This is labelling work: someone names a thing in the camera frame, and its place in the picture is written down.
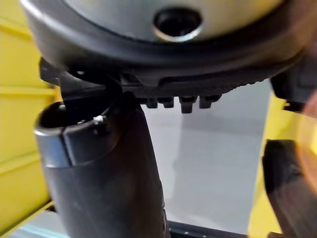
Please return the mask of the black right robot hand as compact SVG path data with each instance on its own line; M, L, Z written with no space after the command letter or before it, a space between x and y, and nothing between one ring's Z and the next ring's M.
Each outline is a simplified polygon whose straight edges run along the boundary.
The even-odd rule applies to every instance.
M269 79L286 110L317 92L314 0L23 0L43 81L62 101L34 133L72 238L236 238L169 221L141 108L208 109Z

